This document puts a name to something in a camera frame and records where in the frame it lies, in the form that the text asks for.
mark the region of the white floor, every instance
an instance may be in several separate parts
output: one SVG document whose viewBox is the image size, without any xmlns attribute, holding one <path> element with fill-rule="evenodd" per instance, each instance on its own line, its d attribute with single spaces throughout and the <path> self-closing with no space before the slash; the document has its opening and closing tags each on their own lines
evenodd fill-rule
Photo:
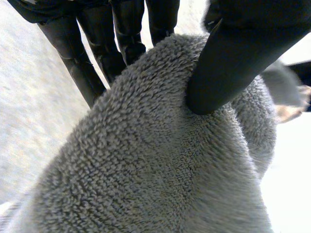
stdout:
<svg viewBox="0 0 311 233">
<path fill-rule="evenodd" d="M 281 59 L 311 60 L 311 34 Z M 276 233 L 311 233 L 311 113 L 278 125 L 275 158 L 261 187 Z"/>
</svg>

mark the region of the gray towel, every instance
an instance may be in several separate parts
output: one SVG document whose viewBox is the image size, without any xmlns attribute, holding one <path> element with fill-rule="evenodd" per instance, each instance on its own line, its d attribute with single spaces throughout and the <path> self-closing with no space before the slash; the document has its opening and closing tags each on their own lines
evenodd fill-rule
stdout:
<svg viewBox="0 0 311 233">
<path fill-rule="evenodd" d="M 256 77 L 215 113 L 192 114 L 185 90 L 206 39 L 171 36 L 125 70 L 5 232 L 272 233 L 260 192 L 272 99 Z"/>
</svg>

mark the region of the gray fleece fabric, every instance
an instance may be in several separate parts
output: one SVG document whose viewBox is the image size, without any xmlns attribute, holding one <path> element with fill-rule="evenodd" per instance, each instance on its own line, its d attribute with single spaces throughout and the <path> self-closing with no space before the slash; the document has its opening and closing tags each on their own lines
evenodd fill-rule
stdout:
<svg viewBox="0 0 311 233">
<path fill-rule="evenodd" d="M 260 192 L 272 99 L 256 77 L 215 113 L 191 113 L 185 90 L 206 39 L 173 35 L 125 70 L 3 231 L 272 233 Z"/>
</svg>

